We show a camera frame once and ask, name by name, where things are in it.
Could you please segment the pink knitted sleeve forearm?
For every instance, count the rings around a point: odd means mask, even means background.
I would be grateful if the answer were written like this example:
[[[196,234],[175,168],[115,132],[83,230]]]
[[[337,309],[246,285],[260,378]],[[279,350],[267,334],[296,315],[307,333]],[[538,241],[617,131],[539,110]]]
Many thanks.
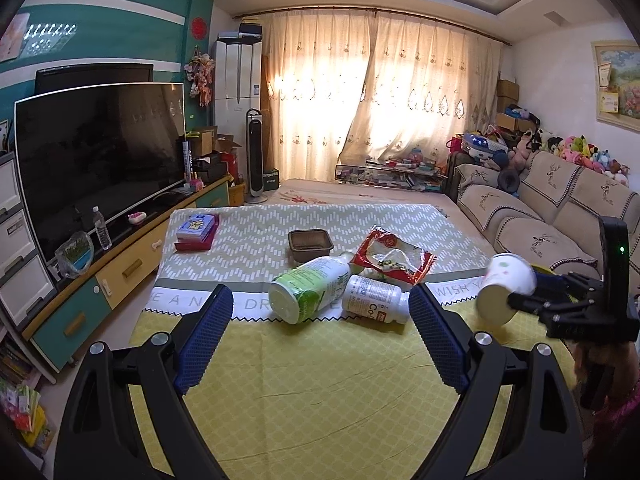
[[[639,388],[623,399],[608,399],[604,407],[594,413],[593,439],[596,442],[624,440],[639,432]]]

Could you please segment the right hand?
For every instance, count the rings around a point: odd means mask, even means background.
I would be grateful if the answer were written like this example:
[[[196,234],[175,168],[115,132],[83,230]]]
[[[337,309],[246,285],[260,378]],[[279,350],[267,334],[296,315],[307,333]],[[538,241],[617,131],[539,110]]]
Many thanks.
[[[639,361],[633,342],[604,347],[578,344],[574,359],[582,408],[595,412],[605,403],[625,404],[634,393]]]

